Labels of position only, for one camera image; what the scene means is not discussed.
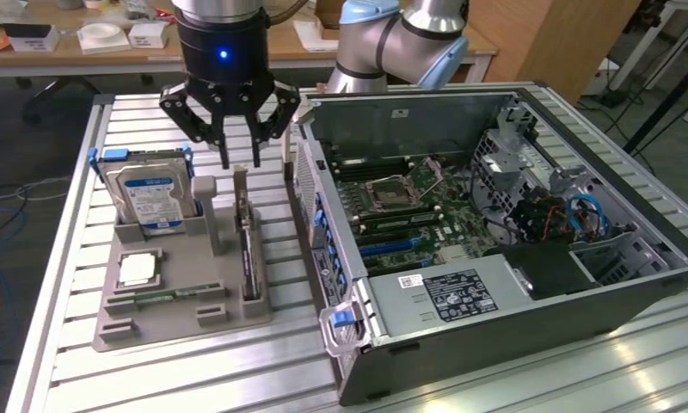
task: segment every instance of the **robotic arm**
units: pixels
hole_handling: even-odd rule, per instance
[[[384,92],[385,73],[424,89],[440,89],[467,52],[461,32],[468,0],[347,0],[340,48],[327,93]]]
[[[269,139],[279,139],[299,107],[299,92],[277,83],[268,69],[263,0],[173,0],[188,78],[160,95],[160,107],[193,142],[207,142],[229,168],[224,123],[244,116],[252,137],[255,166]],[[259,110],[275,94],[277,108],[265,121]],[[193,98],[211,113],[211,123],[192,111]]]

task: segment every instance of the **blue cable on floor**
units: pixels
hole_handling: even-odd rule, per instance
[[[14,236],[18,235],[18,233],[22,231],[22,229],[25,228],[26,220],[25,220],[25,212],[21,211],[20,209],[1,208],[0,207],[0,213],[17,213],[18,217],[20,217],[20,223],[17,224],[14,229],[12,230],[10,234],[5,238],[2,238],[0,240],[0,246],[1,246],[8,241],[10,241],[14,238]]]
[[[17,315],[17,312],[14,310],[14,303],[12,302],[10,285],[8,284],[6,279],[2,278],[1,274],[0,274],[0,287],[2,287],[2,289],[4,289],[4,297],[5,297],[5,301],[8,302],[8,308],[10,309],[10,314],[12,314],[12,328],[10,328],[10,332],[8,333],[6,337],[0,342],[0,351],[1,351],[4,346],[14,338],[14,334],[17,332],[17,327],[18,327],[18,315]]]

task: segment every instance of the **wooden cabinet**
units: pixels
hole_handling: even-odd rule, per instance
[[[471,0],[469,24],[496,44],[485,82],[543,80],[575,102],[640,0]]]

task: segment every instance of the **wooden desk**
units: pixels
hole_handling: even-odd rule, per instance
[[[169,0],[155,0],[151,4],[172,10]],[[97,10],[60,10],[53,0],[30,0],[28,13],[33,22],[54,24],[58,29],[76,30],[82,27],[84,19],[100,15]],[[295,20],[312,20],[312,12],[304,8]],[[465,64],[473,65],[467,77],[468,82],[480,82],[488,64],[496,55],[495,45],[473,28],[467,28],[469,51]],[[272,68],[333,67],[335,52],[311,53],[300,45],[292,20],[273,26],[269,30],[269,58]],[[81,54],[77,36],[65,34],[53,53],[0,52],[0,77],[81,76],[120,73],[153,73],[184,71],[181,46],[177,31],[171,28],[168,46],[164,49],[133,49],[124,52],[85,56]]]

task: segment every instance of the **power supply label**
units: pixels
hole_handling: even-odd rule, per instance
[[[173,188],[175,183],[171,178],[125,181],[135,215],[145,228],[169,228],[181,225],[184,214],[179,200],[171,195]]]
[[[473,269],[424,278],[423,285],[445,322],[496,311],[496,303]]]

